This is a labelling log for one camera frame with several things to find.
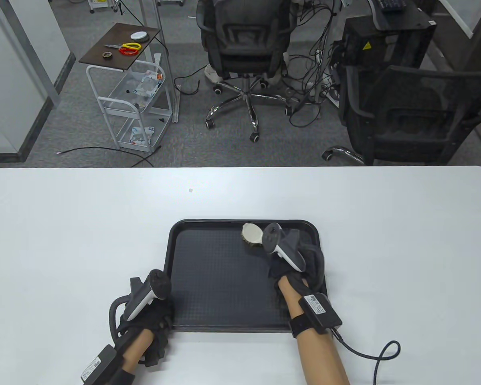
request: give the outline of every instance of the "chair backrest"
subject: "chair backrest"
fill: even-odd
[[[288,48],[290,0],[213,0],[215,34],[206,33],[209,60],[226,72],[273,75]]]
[[[360,122],[376,159],[446,164],[481,123],[481,72],[390,66],[372,84],[359,81],[360,108],[376,116]]]
[[[216,33],[224,51],[238,55],[271,53],[280,29],[288,27],[289,16],[281,27],[280,9],[287,0],[216,0]]]

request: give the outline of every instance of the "chair armrest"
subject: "chair armrest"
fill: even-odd
[[[198,6],[196,8],[196,23],[198,24],[198,27],[200,28],[200,30],[207,31],[210,33],[215,33],[215,29],[205,26],[204,20],[205,20],[205,5],[200,0],[198,1]]]
[[[346,66],[347,75],[347,97],[352,110],[361,117],[376,119],[374,114],[360,109],[360,95],[358,88],[358,69],[355,66]]]
[[[297,12],[299,11],[299,4],[292,2],[290,3],[290,13],[289,13],[289,22],[290,26],[288,28],[282,29],[278,32],[279,35],[285,35],[287,33],[291,33],[297,27]]]
[[[478,114],[475,117],[471,119],[465,119],[460,122],[460,126],[465,127],[465,128],[474,128],[475,126],[479,125],[481,123],[481,115]]]

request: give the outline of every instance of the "black tray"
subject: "black tray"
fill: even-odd
[[[186,219],[169,233],[164,271],[171,277],[174,328],[182,332],[284,332],[288,312],[278,305],[268,278],[267,254],[242,240],[242,225],[264,229],[278,222],[299,229],[304,242],[319,245],[319,233],[302,220]]]

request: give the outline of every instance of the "forearm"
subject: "forearm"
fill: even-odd
[[[290,286],[287,277],[279,281],[291,318],[303,314],[301,295]],[[344,366],[330,334],[318,334],[311,328],[297,336],[301,366],[308,385],[349,385]]]
[[[109,385],[131,385],[134,381],[134,372],[141,357],[153,342],[153,333],[144,329],[134,342],[123,354],[123,365],[121,369],[112,376]]]
[[[125,372],[133,374],[137,367],[137,363],[141,357],[143,357],[144,352],[149,348],[152,342],[153,332],[144,329],[123,354],[125,361],[123,361],[123,366],[121,368]]]

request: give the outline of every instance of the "scissors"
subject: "scissors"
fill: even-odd
[[[125,43],[122,45],[105,44],[105,47],[116,48],[120,53],[127,56],[137,55],[143,48],[139,43]]]

